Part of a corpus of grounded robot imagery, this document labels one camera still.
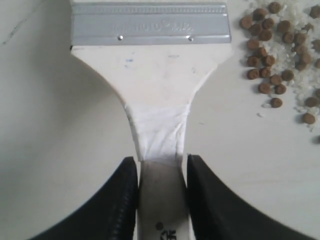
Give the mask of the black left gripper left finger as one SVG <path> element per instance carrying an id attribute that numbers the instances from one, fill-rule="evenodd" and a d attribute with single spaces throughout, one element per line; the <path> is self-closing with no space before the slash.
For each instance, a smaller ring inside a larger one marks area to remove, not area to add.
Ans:
<path id="1" fill-rule="evenodd" d="M 86 203 L 33 239 L 132 240 L 137 205 L 137 166 L 133 157 L 126 157 Z"/>

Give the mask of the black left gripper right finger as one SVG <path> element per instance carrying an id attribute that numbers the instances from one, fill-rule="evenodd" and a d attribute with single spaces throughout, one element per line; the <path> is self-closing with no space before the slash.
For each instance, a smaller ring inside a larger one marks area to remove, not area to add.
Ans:
<path id="1" fill-rule="evenodd" d="M 187 158 L 187 190 L 197 240 L 296 240 L 296 231 L 232 192 L 198 155 Z"/>

